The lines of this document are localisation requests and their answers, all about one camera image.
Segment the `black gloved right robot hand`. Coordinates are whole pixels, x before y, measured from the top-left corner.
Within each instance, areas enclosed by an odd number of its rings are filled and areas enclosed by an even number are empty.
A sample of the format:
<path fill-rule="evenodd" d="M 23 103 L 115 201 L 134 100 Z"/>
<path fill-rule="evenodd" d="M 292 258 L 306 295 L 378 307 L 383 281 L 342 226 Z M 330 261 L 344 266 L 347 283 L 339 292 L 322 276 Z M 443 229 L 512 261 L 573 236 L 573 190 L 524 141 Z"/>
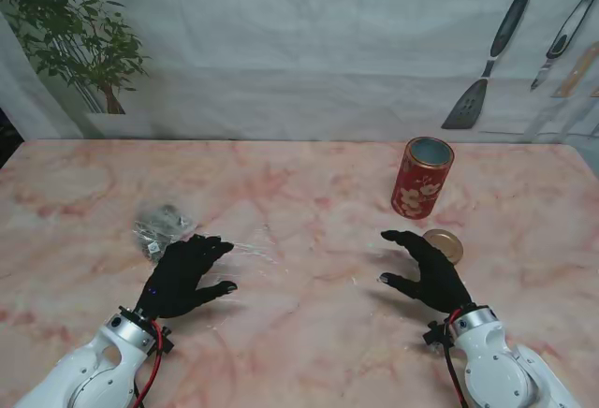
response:
<path fill-rule="evenodd" d="M 379 276 L 380 282 L 440 313 L 452 314 L 473 304 L 454 265 L 423 237 L 411 231 L 397 230 L 383 231 L 381 236 L 403 247 L 416 261 L 419 280 L 384 272 Z"/>

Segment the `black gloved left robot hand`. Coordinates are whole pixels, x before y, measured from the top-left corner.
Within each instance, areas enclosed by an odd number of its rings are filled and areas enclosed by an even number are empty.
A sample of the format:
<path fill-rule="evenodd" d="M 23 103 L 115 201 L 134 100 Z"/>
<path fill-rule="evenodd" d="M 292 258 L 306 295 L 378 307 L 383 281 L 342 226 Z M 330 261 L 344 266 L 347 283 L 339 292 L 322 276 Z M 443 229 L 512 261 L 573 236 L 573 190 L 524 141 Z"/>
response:
<path fill-rule="evenodd" d="M 171 243 L 146 281 L 136 310 L 148 318 L 175 318 L 238 289 L 230 281 L 199 287 L 214 263 L 234 245 L 219 237 L 194 235 Z"/>

